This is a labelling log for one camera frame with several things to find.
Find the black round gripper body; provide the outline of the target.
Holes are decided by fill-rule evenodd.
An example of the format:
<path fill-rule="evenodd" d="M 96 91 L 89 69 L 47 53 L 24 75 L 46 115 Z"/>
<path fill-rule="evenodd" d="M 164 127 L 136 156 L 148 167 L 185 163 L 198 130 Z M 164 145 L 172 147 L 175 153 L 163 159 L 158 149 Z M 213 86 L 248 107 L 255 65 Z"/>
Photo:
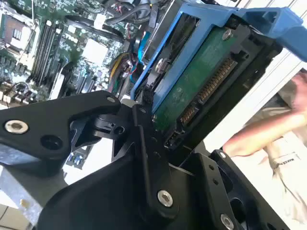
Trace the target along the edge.
<path fill-rule="evenodd" d="M 160 152 L 128 153 L 57 192 L 39 230 L 210 230 L 199 164 L 173 168 Z"/>

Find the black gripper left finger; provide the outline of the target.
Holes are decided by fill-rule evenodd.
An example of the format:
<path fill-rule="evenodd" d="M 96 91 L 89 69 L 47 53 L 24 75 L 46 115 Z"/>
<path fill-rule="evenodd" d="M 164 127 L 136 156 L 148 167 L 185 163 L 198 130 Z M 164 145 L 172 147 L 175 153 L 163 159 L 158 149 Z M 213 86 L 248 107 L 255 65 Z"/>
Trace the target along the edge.
<path fill-rule="evenodd" d="M 23 176 L 51 178 L 73 151 L 103 138 L 113 140 L 111 163 L 128 153 L 165 155 L 151 111 L 149 104 L 129 107 L 106 91 L 1 110 L 0 163 Z"/>

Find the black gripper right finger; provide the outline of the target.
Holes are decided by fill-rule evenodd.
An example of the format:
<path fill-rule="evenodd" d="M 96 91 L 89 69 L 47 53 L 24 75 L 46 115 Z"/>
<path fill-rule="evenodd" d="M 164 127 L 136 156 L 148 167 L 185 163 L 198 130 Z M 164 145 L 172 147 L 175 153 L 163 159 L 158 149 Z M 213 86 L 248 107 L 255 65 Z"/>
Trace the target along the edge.
<path fill-rule="evenodd" d="M 195 153 L 211 230 L 286 230 L 285 222 L 221 150 Z"/>

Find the person's hand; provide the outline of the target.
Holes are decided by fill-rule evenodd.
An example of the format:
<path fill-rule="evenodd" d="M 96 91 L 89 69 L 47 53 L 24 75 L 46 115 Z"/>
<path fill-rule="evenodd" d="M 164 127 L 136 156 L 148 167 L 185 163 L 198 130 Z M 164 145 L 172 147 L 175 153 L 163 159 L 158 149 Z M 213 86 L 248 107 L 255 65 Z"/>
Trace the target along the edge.
<path fill-rule="evenodd" d="M 295 97 L 292 101 L 292 108 L 304 115 L 307 115 L 307 74 L 297 73 L 292 82 L 295 84 Z"/>

